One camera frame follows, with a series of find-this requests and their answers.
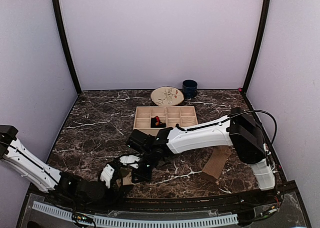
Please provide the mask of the beige striped sock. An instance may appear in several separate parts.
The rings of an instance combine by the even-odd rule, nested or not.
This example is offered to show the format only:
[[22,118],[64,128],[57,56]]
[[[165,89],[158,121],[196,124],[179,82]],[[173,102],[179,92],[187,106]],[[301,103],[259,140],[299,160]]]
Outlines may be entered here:
[[123,176],[122,178],[122,184],[123,185],[134,185],[132,182],[132,173],[128,173],[126,176]]

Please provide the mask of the black argyle sock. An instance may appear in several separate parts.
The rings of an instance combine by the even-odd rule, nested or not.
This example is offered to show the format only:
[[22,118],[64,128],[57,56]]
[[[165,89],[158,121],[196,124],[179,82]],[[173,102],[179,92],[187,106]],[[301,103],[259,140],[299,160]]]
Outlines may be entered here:
[[166,128],[166,124],[161,122],[158,116],[151,118],[150,120],[150,127],[151,128]]

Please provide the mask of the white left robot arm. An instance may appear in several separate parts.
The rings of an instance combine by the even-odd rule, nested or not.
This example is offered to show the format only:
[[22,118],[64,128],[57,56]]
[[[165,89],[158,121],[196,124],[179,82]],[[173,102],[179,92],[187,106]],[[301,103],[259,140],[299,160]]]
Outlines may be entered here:
[[79,204],[112,205],[122,201],[127,189],[123,185],[120,167],[105,165],[97,181],[53,168],[27,150],[17,138],[18,130],[11,125],[0,126],[0,158],[33,183],[41,192],[50,193],[60,206],[71,200]]

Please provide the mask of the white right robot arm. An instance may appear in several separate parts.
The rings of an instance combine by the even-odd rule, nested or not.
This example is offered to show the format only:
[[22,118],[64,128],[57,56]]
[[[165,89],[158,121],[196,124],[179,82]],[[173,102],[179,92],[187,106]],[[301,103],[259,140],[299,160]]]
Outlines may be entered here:
[[160,129],[155,136],[134,129],[126,145],[138,152],[120,158],[123,165],[133,167],[132,182],[150,181],[158,162],[168,156],[210,146],[233,146],[241,162],[249,165],[257,179],[255,200],[267,204],[275,195],[276,178],[269,161],[261,126],[250,116],[250,111],[232,108],[229,115],[193,125]]

